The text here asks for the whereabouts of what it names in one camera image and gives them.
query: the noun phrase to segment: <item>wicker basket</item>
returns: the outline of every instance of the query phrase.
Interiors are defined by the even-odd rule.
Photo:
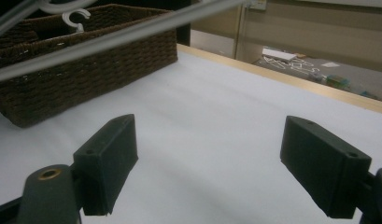
[[[89,8],[85,33],[70,34],[61,16],[22,21],[0,38],[0,68],[109,34],[166,13],[106,5]],[[71,63],[0,82],[0,112],[28,127],[93,97],[121,88],[177,60],[175,30]]]

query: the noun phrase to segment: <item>white hanger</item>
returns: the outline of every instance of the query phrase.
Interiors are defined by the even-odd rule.
[[[77,28],[77,33],[83,33],[84,30],[83,30],[83,25],[81,23],[73,23],[69,20],[69,17],[71,16],[72,13],[78,13],[78,14],[82,15],[85,19],[88,19],[91,16],[91,13],[88,10],[83,9],[83,8],[79,8],[77,10],[63,13],[63,16],[62,16],[63,21],[67,25],[74,27],[74,28]]]
[[[65,4],[52,4],[50,0],[23,0],[5,15],[0,17],[0,36],[16,25],[19,21],[41,9],[49,14],[61,14],[91,5],[97,0],[77,0]]]

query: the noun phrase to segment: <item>wall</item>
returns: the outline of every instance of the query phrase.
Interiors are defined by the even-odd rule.
[[[241,61],[269,46],[382,72],[382,8],[269,0],[244,16]]]
[[[239,15],[239,7],[234,7],[208,18],[194,21],[191,24],[191,28],[213,35],[221,35],[235,39],[238,31]]]

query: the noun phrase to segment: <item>metal rod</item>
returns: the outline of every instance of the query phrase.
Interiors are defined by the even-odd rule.
[[[16,5],[9,12],[0,17],[0,36],[37,10],[38,3],[36,0],[24,0]]]
[[[185,7],[178,11],[162,15],[157,19],[142,22],[70,48],[61,49],[29,61],[1,68],[0,81],[39,71],[61,63],[68,63],[104,50],[113,49],[119,45],[128,44],[137,39],[155,35],[191,21],[199,20],[224,9],[235,7],[245,1],[246,0],[218,0]]]

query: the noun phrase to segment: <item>hanger hook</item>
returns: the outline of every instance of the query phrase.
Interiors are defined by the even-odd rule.
[[[77,33],[83,33],[84,30],[83,30],[83,25],[81,23],[73,23],[69,20],[69,17],[71,16],[72,13],[78,13],[82,15],[85,19],[88,19],[91,16],[91,13],[88,10],[83,8],[63,13],[63,21],[67,25],[77,28]]]
[[[62,14],[67,11],[72,11],[78,8],[87,7],[97,0],[77,0],[77,1],[59,1],[59,2],[67,2],[67,3],[56,3],[52,4],[51,0],[35,0],[37,2],[37,6],[42,11],[49,14]]]

